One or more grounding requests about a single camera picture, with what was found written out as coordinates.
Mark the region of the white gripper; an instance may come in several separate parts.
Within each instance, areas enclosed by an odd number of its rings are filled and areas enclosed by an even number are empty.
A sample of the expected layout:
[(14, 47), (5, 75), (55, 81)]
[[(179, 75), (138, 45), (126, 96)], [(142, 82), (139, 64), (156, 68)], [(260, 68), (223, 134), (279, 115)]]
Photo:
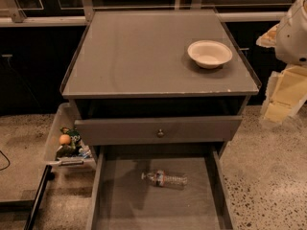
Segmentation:
[[(278, 24), (259, 36), (256, 44), (274, 48), (277, 28)], [(288, 117), (294, 117), (306, 101), (307, 67), (288, 64), (282, 72), (273, 71), (269, 77), (261, 115), (268, 122), (282, 124)]]

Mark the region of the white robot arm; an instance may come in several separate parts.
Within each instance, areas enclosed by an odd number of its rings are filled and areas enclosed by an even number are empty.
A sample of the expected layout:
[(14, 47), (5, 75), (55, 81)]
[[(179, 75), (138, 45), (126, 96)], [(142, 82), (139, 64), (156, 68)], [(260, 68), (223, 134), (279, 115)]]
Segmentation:
[(263, 119), (281, 124), (296, 115), (307, 96), (307, 0), (296, 0), (278, 24), (259, 36), (256, 44), (273, 48), (286, 63), (281, 73), (269, 78)]

